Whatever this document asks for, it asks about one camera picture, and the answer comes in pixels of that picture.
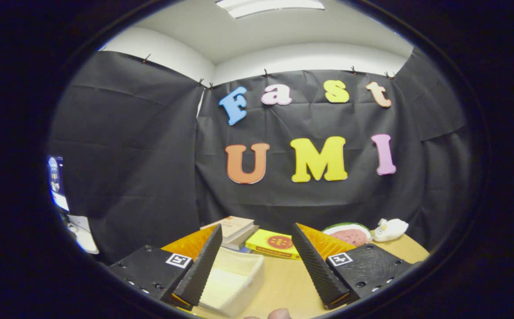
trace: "finger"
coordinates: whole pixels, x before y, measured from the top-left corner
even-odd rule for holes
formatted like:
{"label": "finger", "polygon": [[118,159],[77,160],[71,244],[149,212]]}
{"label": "finger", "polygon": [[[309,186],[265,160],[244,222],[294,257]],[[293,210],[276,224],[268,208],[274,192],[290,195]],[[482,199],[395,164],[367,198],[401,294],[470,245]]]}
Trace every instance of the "finger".
{"label": "finger", "polygon": [[273,310],[267,319],[291,319],[288,309],[281,308]]}

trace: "book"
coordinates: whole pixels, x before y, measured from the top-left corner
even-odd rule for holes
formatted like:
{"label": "book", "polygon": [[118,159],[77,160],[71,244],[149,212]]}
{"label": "book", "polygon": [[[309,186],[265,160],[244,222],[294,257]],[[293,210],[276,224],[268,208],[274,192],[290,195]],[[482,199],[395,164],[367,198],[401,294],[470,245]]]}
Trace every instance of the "book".
{"label": "book", "polygon": [[253,252],[253,250],[252,250],[252,249],[249,249],[249,248],[247,248],[247,247],[245,247],[245,246],[241,247],[241,249],[239,249],[239,250],[230,249],[230,248],[227,248],[227,249],[228,249],[228,250],[231,250],[231,251],[233,251],[233,252],[236,252],[236,253],[243,253],[243,254],[250,254],[250,253],[252,253],[252,252]]}
{"label": "book", "polygon": [[259,229],[259,226],[253,225],[249,230],[246,232],[240,234],[239,236],[233,238],[229,242],[222,242],[222,247],[233,249],[233,250],[240,250],[244,245],[245,241],[251,237],[252,234],[254,234]]}
{"label": "book", "polygon": [[222,220],[218,220],[209,225],[203,226],[200,229],[203,230],[204,228],[208,228],[215,224],[221,224],[223,241],[231,242],[237,238],[237,236],[240,236],[247,230],[250,230],[250,228],[253,226],[253,222],[255,221],[252,219],[229,216],[227,218],[223,218]]}
{"label": "book", "polygon": [[273,256],[300,259],[300,255],[294,247],[290,235],[275,233],[269,230],[257,230],[245,242],[245,247]]}

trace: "yellow letter m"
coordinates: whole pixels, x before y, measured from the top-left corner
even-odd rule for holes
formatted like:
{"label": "yellow letter m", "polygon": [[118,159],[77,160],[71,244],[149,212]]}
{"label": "yellow letter m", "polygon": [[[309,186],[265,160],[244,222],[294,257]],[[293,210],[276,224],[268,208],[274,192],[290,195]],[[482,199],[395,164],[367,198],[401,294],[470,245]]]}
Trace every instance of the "yellow letter m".
{"label": "yellow letter m", "polygon": [[344,144],[345,139],[340,136],[328,137],[324,143],[322,152],[318,151],[309,139],[295,139],[290,142],[291,147],[296,151],[296,173],[292,180],[295,183],[308,182],[310,175],[306,166],[315,180],[320,180],[328,166],[325,180],[344,180],[348,173],[344,170]]}

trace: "black curtain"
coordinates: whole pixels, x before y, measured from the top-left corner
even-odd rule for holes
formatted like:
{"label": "black curtain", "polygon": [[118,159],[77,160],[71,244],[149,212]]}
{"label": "black curtain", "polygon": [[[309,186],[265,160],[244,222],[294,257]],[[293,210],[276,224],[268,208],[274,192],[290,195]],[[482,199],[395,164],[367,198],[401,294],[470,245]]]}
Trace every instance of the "black curtain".
{"label": "black curtain", "polygon": [[[323,83],[340,80],[347,103],[330,103]],[[381,107],[365,86],[376,81],[392,101]],[[265,105],[265,87],[290,88],[289,105]],[[228,125],[220,100],[243,86],[246,117]],[[380,176],[377,148],[370,139],[391,136],[397,171]],[[323,178],[294,183],[295,151],[290,142],[307,138],[318,152],[330,136],[342,136],[346,180]],[[380,218],[409,222],[407,234],[427,249],[451,230],[467,210],[471,193],[471,131],[461,103],[438,69],[415,49],[396,78],[338,70],[303,70],[224,83],[204,96],[197,119],[196,181],[202,223],[228,215],[253,218],[266,230],[288,233],[294,222],[321,230],[338,222],[371,229]],[[228,145],[247,147],[244,172],[253,171],[252,144],[268,143],[267,169],[255,184],[227,175]]]}
{"label": "black curtain", "polygon": [[199,229],[194,141],[203,91],[117,52],[97,53],[66,89],[50,154],[64,157],[70,214],[89,218],[102,261]]}

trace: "blue letter f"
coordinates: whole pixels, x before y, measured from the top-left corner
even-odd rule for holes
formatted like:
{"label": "blue letter f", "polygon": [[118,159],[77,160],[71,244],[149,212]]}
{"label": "blue letter f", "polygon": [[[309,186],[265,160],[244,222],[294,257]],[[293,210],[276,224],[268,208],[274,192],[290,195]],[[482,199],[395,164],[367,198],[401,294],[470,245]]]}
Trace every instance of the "blue letter f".
{"label": "blue letter f", "polygon": [[240,121],[245,115],[247,115],[247,111],[241,111],[239,107],[247,106],[247,101],[243,96],[238,97],[237,95],[247,93],[247,89],[240,86],[237,87],[233,92],[229,93],[226,97],[224,97],[220,101],[220,105],[225,108],[227,112],[227,116],[229,116],[229,125],[233,125]]}

